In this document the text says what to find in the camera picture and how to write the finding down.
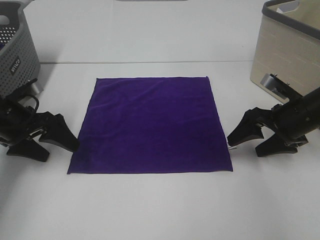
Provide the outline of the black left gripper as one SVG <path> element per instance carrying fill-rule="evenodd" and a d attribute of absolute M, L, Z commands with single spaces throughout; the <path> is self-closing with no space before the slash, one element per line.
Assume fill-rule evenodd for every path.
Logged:
<path fill-rule="evenodd" d="M 46 116 L 37 113 L 40 102 L 31 96 L 35 107 L 24 106 L 16 98 L 0 99 L 0 144 L 8 147 L 7 155 L 46 162 L 49 152 L 33 138 L 40 136 L 41 143 L 56 145 L 76 152 L 79 140 L 71 132 L 61 114 Z"/>

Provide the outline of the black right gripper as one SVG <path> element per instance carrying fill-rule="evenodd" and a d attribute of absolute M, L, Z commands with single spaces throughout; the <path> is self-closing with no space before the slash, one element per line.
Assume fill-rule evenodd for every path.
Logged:
<path fill-rule="evenodd" d="M 315 130 L 315 101 L 300 98 L 284 105 L 278 104 L 271 110 L 257 107 L 247 110 L 240 123 L 228 135 L 228 145 L 234 147 L 247 141 L 263 139 L 258 117 L 259 123 L 273 130 L 274 134 L 255 147 L 257 156 L 295 154 L 298 147 L 309 142 L 306 134 Z"/>

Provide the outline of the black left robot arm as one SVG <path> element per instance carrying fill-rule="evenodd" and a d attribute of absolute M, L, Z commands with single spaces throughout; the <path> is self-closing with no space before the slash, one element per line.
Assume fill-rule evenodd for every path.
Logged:
<path fill-rule="evenodd" d="M 45 163 L 49 151 L 34 140 L 52 144 L 72 153 L 80 142 L 68 128 L 63 115 L 49 111 L 37 112 L 39 99 L 29 92 L 37 79 L 28 81 L 12 93 L 0 98 L 0 145 L 8 148 L 7 155 Z"/>

